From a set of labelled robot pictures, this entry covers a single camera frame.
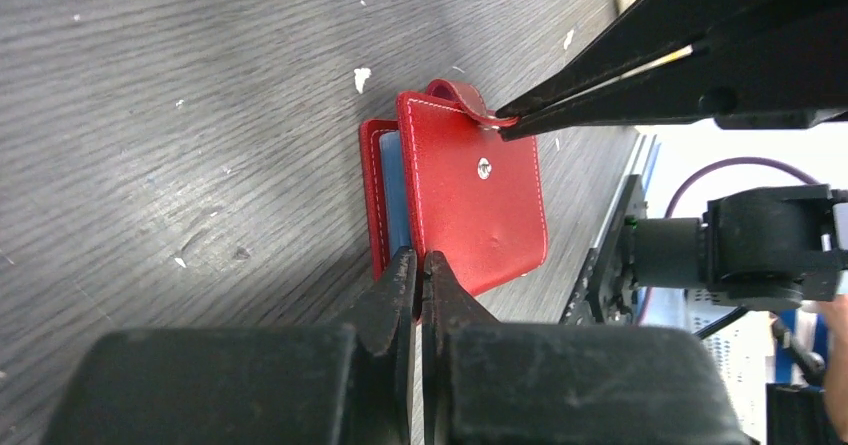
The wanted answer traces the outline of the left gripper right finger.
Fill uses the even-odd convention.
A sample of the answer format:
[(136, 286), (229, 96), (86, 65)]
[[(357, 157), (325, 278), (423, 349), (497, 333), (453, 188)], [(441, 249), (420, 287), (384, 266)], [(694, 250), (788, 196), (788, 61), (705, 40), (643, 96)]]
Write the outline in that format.
[(745, 444), (713, 361), (673, 328), (504, 323), (422, 268), (429, 444)]

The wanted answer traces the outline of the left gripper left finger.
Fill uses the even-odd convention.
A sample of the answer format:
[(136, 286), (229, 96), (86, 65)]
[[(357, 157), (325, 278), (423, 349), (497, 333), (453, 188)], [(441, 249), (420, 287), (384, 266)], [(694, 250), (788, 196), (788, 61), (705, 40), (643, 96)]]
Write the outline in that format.
[(130, 329), (99, 339), (46, 444), (407, 444), (417, 257), (400, 249), (335, 319)]

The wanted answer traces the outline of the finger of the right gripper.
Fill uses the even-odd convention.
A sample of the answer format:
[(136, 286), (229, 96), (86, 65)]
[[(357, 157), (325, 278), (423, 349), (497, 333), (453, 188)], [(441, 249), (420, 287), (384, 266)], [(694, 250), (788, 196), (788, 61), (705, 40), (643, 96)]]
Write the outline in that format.
[(691, 54), (521, 117), (517, 140), (573, 126), (692, 123), (847, 107), (847, 8)]
[[(582, 92), (691, 54), (715, 52), (847, 0), (637, 0), (561, 71), (502, 106), (520, 119)], [(759, 114), (713, 119), (836, 119), (837, 111)]]

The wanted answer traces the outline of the red card holder wallet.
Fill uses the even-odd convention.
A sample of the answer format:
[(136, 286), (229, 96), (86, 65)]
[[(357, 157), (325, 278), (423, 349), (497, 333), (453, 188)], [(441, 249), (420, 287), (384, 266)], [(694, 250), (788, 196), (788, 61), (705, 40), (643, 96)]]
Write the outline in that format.
[(359, 145), (373, 271), (402, 247), (445, 255), (471, 296), (541, 266), (548, 230), (535, 138), (507, 142), (472, 85), (404, 91), (396, 118), (368, 119)]

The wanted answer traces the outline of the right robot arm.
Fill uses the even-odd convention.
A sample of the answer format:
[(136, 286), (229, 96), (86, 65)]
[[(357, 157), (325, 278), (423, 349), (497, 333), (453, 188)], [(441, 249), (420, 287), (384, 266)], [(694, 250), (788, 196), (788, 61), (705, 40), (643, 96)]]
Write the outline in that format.
[[(505, 140), (573, 126), (806, 130), (847, 114), (847, 0), (637, 0), (561, 71), (497, 111)], [(642, 286), (704, 288), (728, 305), (829, 301), (847, 267), (835, 230), (843, 191), (758, 188), (701, 219), (629, 230)]]

